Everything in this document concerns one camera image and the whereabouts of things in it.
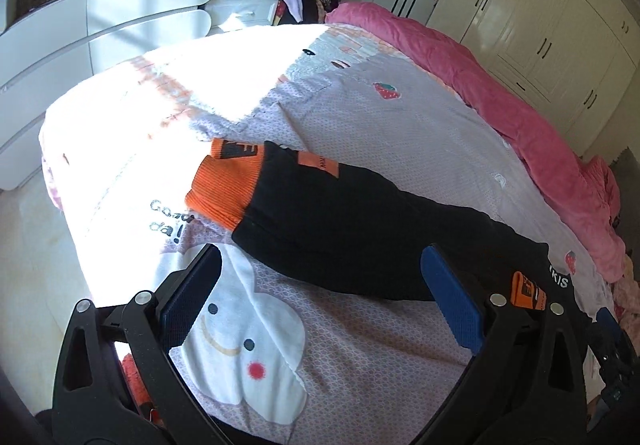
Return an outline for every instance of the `metal screw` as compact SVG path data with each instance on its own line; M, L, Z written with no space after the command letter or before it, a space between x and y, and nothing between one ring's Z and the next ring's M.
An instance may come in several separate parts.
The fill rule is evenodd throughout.
M562 307L562 304L554 302L553 304L551 304L551 311L553 311L553 313L555 313L556 315L562 315L564 313L564 308Z
M504 297L504 295L501 295L499 293L494 293L493 295L491 295L491 297L489 297L489 300L491 301L491 304L493 304L494 306L505 306L507 304L507 299Z
M144 306L147 302L151 300L151 292L150 291L141 291L136 295L136 304L140 304Z
M88 301L87 299L82 299L81 301L79 301L78 304L76 304L76 311L78 311L78 313L84 313L90 307L91 307L91 301Z

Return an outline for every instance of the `orange label patch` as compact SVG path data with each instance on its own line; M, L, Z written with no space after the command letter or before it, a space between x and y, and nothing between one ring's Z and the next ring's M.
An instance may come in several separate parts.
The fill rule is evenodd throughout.
M328 158L311 154L310 152L298 152L298 163L305 167L315 167L316 169L323 170L331 174L331 176L338 177L339 165L337 161L330 160Z
M511 304L518 308L543 311L546 307L546 293L517 271L511 279Z

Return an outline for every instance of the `cream wardrobe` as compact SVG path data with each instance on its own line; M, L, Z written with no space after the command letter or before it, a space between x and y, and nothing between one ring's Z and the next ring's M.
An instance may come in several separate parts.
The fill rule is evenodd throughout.
M582 155L640 61L621 0L440 0L428 26L462 42Z

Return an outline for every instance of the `white cloud print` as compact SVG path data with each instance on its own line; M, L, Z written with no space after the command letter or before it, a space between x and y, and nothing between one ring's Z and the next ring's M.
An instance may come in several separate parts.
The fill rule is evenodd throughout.
M254 268L239 248L216 246L222 274L182 345L184 364L204 395L232 405L244 399L265 420L290 425L306 402L296 374L302 320L282 300L254 291Z

